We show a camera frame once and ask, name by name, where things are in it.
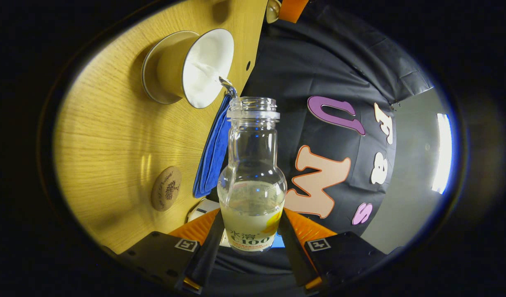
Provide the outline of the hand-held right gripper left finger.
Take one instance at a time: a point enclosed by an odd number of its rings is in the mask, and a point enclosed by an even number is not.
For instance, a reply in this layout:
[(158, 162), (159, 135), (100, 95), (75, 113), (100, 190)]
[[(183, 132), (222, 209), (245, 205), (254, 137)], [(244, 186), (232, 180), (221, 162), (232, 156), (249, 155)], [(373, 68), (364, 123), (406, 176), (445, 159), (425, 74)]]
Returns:
[(170, 233), (153, 231), (116, 260), (172, 291), (200, 295), (211, 275), (224, 231), (220, 209)]

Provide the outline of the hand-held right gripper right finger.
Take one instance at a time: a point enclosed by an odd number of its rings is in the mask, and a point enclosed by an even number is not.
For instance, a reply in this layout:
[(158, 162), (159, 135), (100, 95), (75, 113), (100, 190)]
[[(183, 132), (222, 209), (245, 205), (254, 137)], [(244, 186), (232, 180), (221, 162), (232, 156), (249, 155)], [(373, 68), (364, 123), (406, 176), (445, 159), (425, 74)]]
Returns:
[(351, 231), (336, 233), (285, 208), (278, 231), (297, 286), (307, 295), (349, 289), (395, 260), (402, 246), (385, 254)]

